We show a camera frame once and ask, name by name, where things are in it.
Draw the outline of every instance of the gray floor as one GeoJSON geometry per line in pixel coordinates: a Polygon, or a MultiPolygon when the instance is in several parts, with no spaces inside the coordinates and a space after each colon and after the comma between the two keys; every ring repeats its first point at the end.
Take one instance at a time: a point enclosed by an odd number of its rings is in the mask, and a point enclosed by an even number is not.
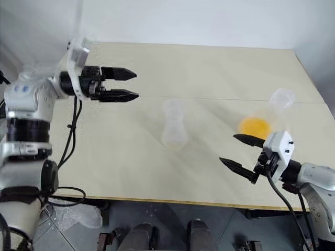
{"type": "MultiPolygon", "coordinates": [[[[93,251],[97,249],[100,232],[116,227],[129,231],[139,223],[150,222],[160,231],[159,248],[186,251],[186,229],[191,219],[204,220],[211,229],[219,250],[233,251],[241,239],[261,241],[263,250],[301,250],[301,241],[290,216],[248,220],[244,211],[234,208],[183,204],[113,201],[109,211],[109,226],[88,229],[79,223],[59,231],[57,218],[40,225],[34,237],[34,250],[93,251]]],[[[304,221],[300,220],[306,232],[304,221]]],[[[118,243],[107,247],[116,250],[118,243]]]]}

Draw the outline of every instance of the table edge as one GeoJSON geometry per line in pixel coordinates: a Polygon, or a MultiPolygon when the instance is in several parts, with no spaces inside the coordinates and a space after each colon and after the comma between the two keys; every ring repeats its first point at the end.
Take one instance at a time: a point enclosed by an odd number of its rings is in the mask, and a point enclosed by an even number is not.
{"type": "MultiPolygon", "coordinates": [[[[64,193],[57,193],[56,196],[80,198],[79,195],[68,195],[64,193]]],[[[126,200],[126,201],[143,201],[143,202],[160,202],[160,203],[173,203],[173,204],[190,204],[200,206],[214,206],[214,207],[228,207],[228,208],[240,208],[240,209],[258,209],[258,210],[278,210],[288,211],[287,207],[275,207],[275,206],[251,206],[242,204],[230,204],[230,203],[217,203],[217,202],[200,202],[200,201],[183,201],[183,200],[161,200],[161,199],[145,199],[145,198],[122,198],[122,197],[103,197],[103,196],[86,196],[87,199],[99,199],[99,200],[126,200]]],[[[302,212],[302,208],[293,208],[296,212],[302,212]]]]}

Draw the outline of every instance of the plastic bag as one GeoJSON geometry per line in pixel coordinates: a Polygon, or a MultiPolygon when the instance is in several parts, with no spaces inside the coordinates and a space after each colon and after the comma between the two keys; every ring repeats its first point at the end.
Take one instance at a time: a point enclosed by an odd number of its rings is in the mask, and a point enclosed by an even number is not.
{"type": "MultiPolygon", "coordinates": [[[[72,202],[49,199],[59,204],[71,204],[72,202]]],[[[78,204],[73,207],[54,207],[56,223],[60,231],[65,231],[79,222],[90,229],[98,229],[103,224],[100,209],[86,204],[78,204]]]]}

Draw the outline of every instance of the white tabletop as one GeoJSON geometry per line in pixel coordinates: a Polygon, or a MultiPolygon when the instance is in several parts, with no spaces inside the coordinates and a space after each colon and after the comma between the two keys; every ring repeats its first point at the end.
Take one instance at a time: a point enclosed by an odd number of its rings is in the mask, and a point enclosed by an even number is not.
{"type": "MultiPolygon", "coordinates": [[[[92,198],[285,209],[265,177],[253,185],[219,160],[254,168],[261,150],[232,135],[243,118],[268,112],[269,96],[281,87],[293,90],[297,102],[273,128],[292,135],[293,159],[335,167],[334,118],[290,50],[102,43],[86,65],[134,71],[137,78],[109,83],[140,97],[124,104],[84,102],[75,153],[59,172],[62,186],[82,188],[92,198]],[[162,104],[170,98],[185,105],[188,142],[180,150],[162,143],[162,104]]],[[[72,103],[56,103],[52,159],[64,149],[72,103]]],[[[300,208],[295,196],[284,194],[300,208]]]]}

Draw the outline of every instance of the transparent cup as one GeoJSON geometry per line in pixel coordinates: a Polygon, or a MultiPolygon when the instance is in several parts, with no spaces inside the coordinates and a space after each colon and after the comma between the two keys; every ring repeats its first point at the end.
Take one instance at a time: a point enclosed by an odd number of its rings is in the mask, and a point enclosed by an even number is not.
{"type": "Polygon", "coordinates": [[[163,144],[172,149],[181,149],[188,140],[184,125],[184,104],[179,99],[168,99],[163,103],[163,112],[165,114],[163,144]]]}
{"type": "Polygon", "coordinates": [[[284,130],[284,111],[294,101],[293,91],[284,88],[277,89],[271,95],[267,107],[255,111],[239,123],[239,132],[265,140],[273,130],[284,130]]]}

